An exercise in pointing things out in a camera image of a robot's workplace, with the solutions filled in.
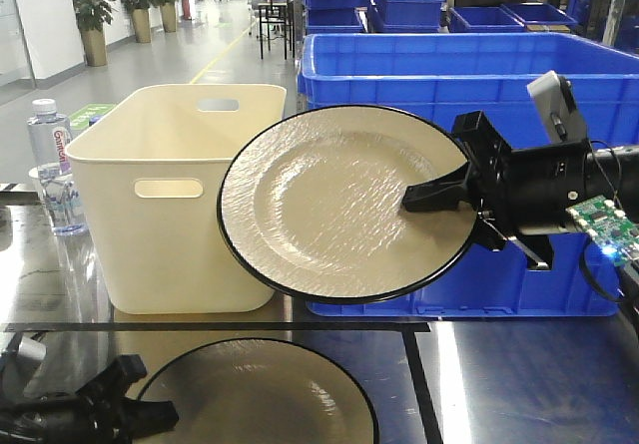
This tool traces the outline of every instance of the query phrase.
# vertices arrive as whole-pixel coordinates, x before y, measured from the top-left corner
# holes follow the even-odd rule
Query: basket handle hole
[[[204,194],[204,186],[200,180],[180,179],[144,179],[133,185],[134,193],[139,198],[199,198]]]
[[[240,109],[240,102],[228,98],[204,98],[198,101],[201,112],[236,112]]]

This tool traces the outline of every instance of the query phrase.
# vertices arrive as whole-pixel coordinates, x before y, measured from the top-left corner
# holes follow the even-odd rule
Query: green circuit board
[[[599,196],[567,211],[615,266],[639,259],[639,229],[612,200]]]

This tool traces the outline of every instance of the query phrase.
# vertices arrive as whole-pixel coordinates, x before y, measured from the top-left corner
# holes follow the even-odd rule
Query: plate with black rim
[[[167,364],[139,398],[173,401],[180,421],[145,443],[377,444],[374,410],[340,366],[298,344],[240,338]]]
[[[262,282],[333,303],[369,302],[440,276],[476,213],[408,213],[407,186],[466,163],[443,129],[406,112],[328,107],[285,119],[233,159],[218,197],[230,250]]]

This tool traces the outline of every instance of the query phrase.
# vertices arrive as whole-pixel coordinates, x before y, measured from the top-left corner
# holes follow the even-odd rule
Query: yellow floor line
[[[224,56],[229,53],[239,42],[240,40],[242,40],[242,38],[249,33],[249,30],[251,30],[252,25],[249,25],[239,36],[238,38],[236,38],[233,42],[231,42],[227,48],[225,48],[222,52],[220,52],[218,55],[215,56],[215,58],[213,60],[211,60],[209,63],[207,63],[207,65],[198,72],[198,74],[193,77],[191,79],[191,81],[189,82],[189,85],[193,85],[194,83],[197,83],[198,80],[200,80],[205,73],[207,73],[216,63],[218,63],[220,60],[222,60],[224,58]]]

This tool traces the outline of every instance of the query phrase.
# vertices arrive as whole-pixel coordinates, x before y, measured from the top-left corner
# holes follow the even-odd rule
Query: water bottle
[[[27,122],[31,148],[38,166],[44,207],[53,233],[78,234],[87,230],[82,203],[73,183],[66,147],[71,142],[71,123],[59,114],[56,101],[33,101],[35,116]]]

